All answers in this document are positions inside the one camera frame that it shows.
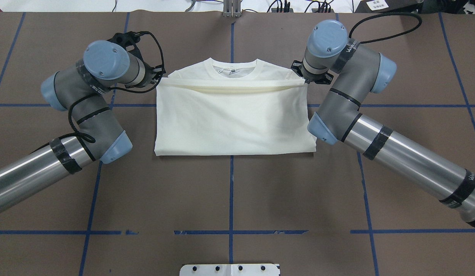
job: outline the metal bracket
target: metal bracket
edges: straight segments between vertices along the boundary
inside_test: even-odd
[[[224,17],[241,17],[241,0],[224,0]]]
[[[184,265],[180,276],[280,276],[279,264]]]

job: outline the white label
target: white label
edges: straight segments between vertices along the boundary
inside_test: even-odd
[[[384,0],[370,1],[370,2],[367,2],[367,5],[369,6],[369,9],[371,10],[381,10],[381,9],[389,8],[386,1]]]

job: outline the black label band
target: black label band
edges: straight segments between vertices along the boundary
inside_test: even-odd
[[[81,76],[82,80],[94,91],[99,93],[101,96],[108,93],[109,90],[104,85],[100,84],[87,70],[84,66],[84,61],[80,59],[76,62],[76,68],[78,70],[79,75]]]
[[[468,196],[475,190],[475,174],[466,170],[466,176],[455,191],[446,199],[439,200],[440,203],[451,209],[458,208],[462,205]]]
[[[357,121],[360,119],[360,116],[362,116],[362,113],[359,112],[357,114],[357,117],[355,117],[355,119],[353,119],[352,124],[350,124],[350,126],[348,126],[348,129],[346,129],[345,134],[343,134],[343,137],[341,137],[342,142],[345,142],[346,137],[348,136],[348,134],[352,130],[353,126],[355,126]]]
[[[350,60],[350,58],[352,58],[353,53],[355,53],[359,45],[359,41],[350,38],[345,48],[343,48],[335,63],[333,64],[333,66],[331,66],[330,69],[335,73],[341,72],[343,67],[345,67],[345,64]]]
[[[335,94],[338,94],[340,96],[342,96],[343,98],[347,99],[348,101],[351,101],[353,102],[355,105],[357,105],[359,108],[360,108],[360,105],[362,105],[359,101],[357,101],[355,98],[352,98],[351,96],[349,96],[348,94],[346,93],[343,93],[341,91],[339,91],[338,89],[334,89],[334,88],[330,88],[330,91],[335,93]]]
[[[86,121],[86,120],[88,120],[88,119],[91,119],[92,117],[94,117],[94,116],[96,116],[96,115],[99,115],[99,114],[101,114],[101,113],[103,113],[103,112],[105,112],[105,111],[108,111],[108,110],[110,110],[109,107],[100,108],[100,109],[98,109],[98,110],[96,110],[96,111],[94,111],[94,112],[91,112],[91,113],[89,113],[88,115],[82,117],[81,119],[78,119],[78,120],[76,121],[76,123],[77,123],[78,125],[80,125],[82,122],[84,122],[84,121]]]
[[[78,171],[81,171],[82,168],[76,162],[75,159],[65,149],[64,144],[60,141],[59,138],[55,138],[50,142],[50,147],[52,148],[53,153],[57,157],[58,161],[64,166],[64,168],[70,173],[75,174]]]
[[[379,133],[376,135],[376,138],[374,138],[372,143],[364,152],[364,156],[367,157],[369,160],[374,160],[374,158],[380,152],[380,150],[384,147],[384,145],[386,144],[386,141],[389,139],[392,133],[393,133],[392,129],[386,126],[383,126],[381,130],[379,131]]]

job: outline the brown table surface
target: brown table surface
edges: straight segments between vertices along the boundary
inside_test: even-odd
[[[90,42],[149,30],[168,73],[209,57],[289,67],[313,26],[335,16],[349,30],[368,15],[0,13],[0,167],[70,132],[40,85]],[[475,172],[475,15],[423,20],[369,44],[397,74],[361,111]],[[415,23],[370,21],[355,38]],[[139,47],[158,64],[151,39]],[[310,114],[328,89],[309,86]],[[2,213],[0,275],[177,276],[203,263],[277,263],[283,276],[475,275],[475,231],[456,211],[342,143],[318,142],[314,154],[156,157],[155,93],[119,91],[112,107],[134,148]]]

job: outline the white mounting plate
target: white mounting plate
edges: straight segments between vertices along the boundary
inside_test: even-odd
[[[180,276],[280,276],[278,264],[184,265]]]

